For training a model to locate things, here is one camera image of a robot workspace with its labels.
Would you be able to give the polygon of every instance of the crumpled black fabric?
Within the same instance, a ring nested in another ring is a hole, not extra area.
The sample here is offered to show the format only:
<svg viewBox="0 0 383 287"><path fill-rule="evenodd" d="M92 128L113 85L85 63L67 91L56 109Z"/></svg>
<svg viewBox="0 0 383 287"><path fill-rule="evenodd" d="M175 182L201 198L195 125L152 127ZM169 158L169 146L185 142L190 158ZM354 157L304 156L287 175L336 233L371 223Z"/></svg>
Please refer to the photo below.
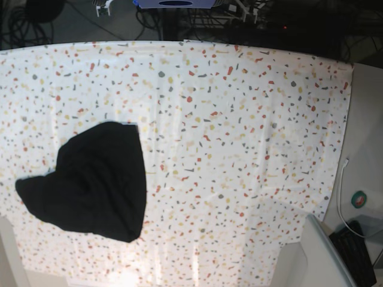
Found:
<svg viewBox="0 0 383 287"><path fill-rule="evenodd" d="M107 122L76 135L55 172L19 179L16 190L31 214L63 230L137 239L146 205L137 126Z"/></svg>

